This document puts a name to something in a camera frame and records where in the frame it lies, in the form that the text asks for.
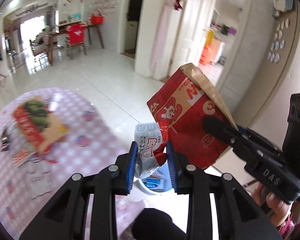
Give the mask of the person's right hand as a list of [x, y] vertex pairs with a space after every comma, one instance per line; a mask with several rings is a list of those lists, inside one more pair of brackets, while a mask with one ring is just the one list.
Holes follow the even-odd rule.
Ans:
[[[253, 200], [261, 206], [261, 191], [263, 189], [263, 185], [259, 183], [254, 189], [251, 197]], [[279, 197], [277, 197], [274, 193], [270, 192], [266, 196], [266, 204], [269, 208], [273, 210], [273, 214], [270, 216], [269, 220], [275, 227], [281, 226], [284, 223], [286, 218], [290, 214], [290, 210], [292, 208], [292, 204], [288, 205], [284, 201], [282, 201]]]

